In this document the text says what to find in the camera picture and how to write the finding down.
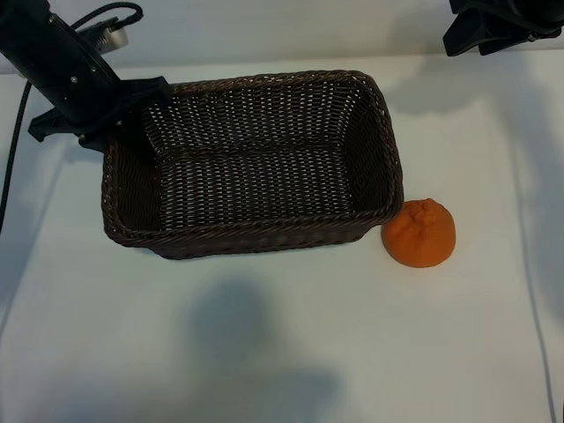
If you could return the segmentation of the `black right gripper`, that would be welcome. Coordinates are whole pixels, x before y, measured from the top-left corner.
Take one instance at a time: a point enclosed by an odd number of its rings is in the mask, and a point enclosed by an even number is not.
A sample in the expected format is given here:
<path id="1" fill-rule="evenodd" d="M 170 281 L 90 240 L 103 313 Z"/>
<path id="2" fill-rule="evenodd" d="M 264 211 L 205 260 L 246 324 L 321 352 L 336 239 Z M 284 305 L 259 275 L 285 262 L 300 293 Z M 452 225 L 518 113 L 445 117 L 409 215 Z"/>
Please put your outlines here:
<path id="1" fill-rule="evenodd" d="M 563 29 L 563 2 L 541 0 L 449 1 L 454 22 L 443 36 L 447 56 L 459 56 L 479 45 L 493 53 L 532 38 L 556 38 Z"/>

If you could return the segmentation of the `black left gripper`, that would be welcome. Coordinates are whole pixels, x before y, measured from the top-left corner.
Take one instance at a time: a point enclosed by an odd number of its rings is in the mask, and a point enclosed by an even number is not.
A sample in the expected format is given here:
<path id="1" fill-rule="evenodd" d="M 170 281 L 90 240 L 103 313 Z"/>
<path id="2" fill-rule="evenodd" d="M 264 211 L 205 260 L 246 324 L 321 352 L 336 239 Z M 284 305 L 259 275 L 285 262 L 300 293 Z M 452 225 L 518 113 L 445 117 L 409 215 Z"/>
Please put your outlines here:
<path id="1" fill-rule="evenodd" d="M 163 77 L 120 79 L 97 49 L 75 33 L 55 33 L 24 50 L 21 73 L 53 105 L 35 117 L 29 133 L 38 141 L 59 133 L 78 135 L 81 147 L 105 153 L 115 125 L 121 145 L 137 158 L 155 152 L 138 110 L 170 99 Z"/>

